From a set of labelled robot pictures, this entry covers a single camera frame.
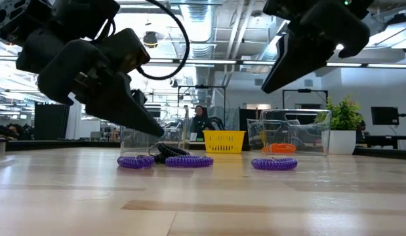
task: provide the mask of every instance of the orange object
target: orange object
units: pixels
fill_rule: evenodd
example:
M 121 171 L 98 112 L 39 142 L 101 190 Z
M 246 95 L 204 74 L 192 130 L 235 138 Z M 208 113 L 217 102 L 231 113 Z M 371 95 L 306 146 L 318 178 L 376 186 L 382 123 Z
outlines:
M 293 144 L 270 144 L 261 150 L 263 153 L 294 153 L 296 146 Z

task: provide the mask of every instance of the ceiling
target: ceiling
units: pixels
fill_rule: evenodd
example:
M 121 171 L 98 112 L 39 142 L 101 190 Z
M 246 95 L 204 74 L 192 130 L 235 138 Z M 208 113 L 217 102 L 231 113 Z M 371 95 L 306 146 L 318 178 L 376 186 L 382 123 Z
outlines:
M 178 2 L 191 4 L 178 5 L 176 4 Z M 192 40 L 190 58 L 265 60 L 266 55 L 272 53 L 273 56 L 269 60 L 273 60 L 275 47 L 269 47 L 269 45 L 277 40 L 276 34 L 283 26 L 283 20 L 263 14 L 264 3 L 265 1 L 256 0 L 171 0 L 168 6 L 184 23 Z M 115 17 L 118 31 L 132 28 L 141 40 L 147 31 L 155 31 L 159 42 L 155 49 L 148 49 L 152 58 L 183 57 L 185 51 L 183 35 L 168 15 L 140 0 L 120 1 L 120 4 L 121 13 Z M 375 1 L 370 10 L 374 15 L 368 15 L 364 22 L 373 34 L 377 34 L 382 31 L 383 23 L 394 14 L 406 12 L 406 1 Z M 406 34 L 383 48 L 378 47 L 379 45 L 370 45 L 367 50 L 363 50 L 354 58 L 340 60 L 334 55 L 330 61 L 395 63 L 404 59 L 405 53 L 401 49 L 392 49 L 392 46 L 405 40 Z M 18 46 L 8 46 L 0 42 L 0 56 L 17 56 L 20 51 L 21 48 Z M 144 69 L 152 75 L 166 75 L 175 68 L 145 66 Z M 227 71 L 233 73 L 230 89 L 233 89 L 233 86 L 239 87 L 239 90 L 245 89 L 245 83 L 253 88 L 254 78 L 265 77 L 263 73 L 268 70 L 269 67 L 266 66 L 253 66 L 246 69 L 236 67 L 233 71 Z M 327 71 L 323 70 L 316 76 L 322 76 L 324 73 Z M 171 103 L 176 100 L 177 88 L 172 87 L 169 80 L 147 80 L 136 71 L 132 71 L 130 76 L 132 88 L 153 93 L 152 96 L 158 94 L 160 101 Z M 224 76 L 224 66 L 186 66 L 173 79 L 176 79 L 179 85 L 221 85 Z M 10 100 L 17 98 L 18 101 L 31 103 L 33 101 L 50 102 L 38 93 L 35 83 L 36 75 L 18 71 L 14 62 L 0 61 L 0 98 L 5 97 Z M 17 95 L 14 95 L 14 98 L 10 98 L 9 95 L 6 97 L 5 90 L 10 90 Z M 209 102 L 211 95 L 209 90 L 189 90 L 188 92 L 190 95 L 186 94 L 184 103 Z

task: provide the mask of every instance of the computer monitor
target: computer monitor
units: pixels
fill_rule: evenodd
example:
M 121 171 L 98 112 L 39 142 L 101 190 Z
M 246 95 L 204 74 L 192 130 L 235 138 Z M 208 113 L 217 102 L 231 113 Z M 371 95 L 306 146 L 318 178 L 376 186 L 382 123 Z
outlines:
M 398 108 L 371 107 L 373 125 L 399 125 Z

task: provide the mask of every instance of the purple coiled keychain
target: purple coiled keychain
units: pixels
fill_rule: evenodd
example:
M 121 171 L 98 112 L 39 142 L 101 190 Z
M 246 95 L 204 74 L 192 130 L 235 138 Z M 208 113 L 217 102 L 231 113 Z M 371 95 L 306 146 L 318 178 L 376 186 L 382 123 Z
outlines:
M 297 167 L 295 158 L 253 159 L 251 164 L 258 170 L 292 170 Z
M 181 155 L 176 157 L 169 157 L 166 159 L 168 167 L 209 167 L 213 165 L 214 160 L 210 157 L 198 157 L 193 155 Z
M 137 157 L 118 157 L 118 165 L 125 168 L 148 168 L 155 163 L 153 157 L 137 156 Z

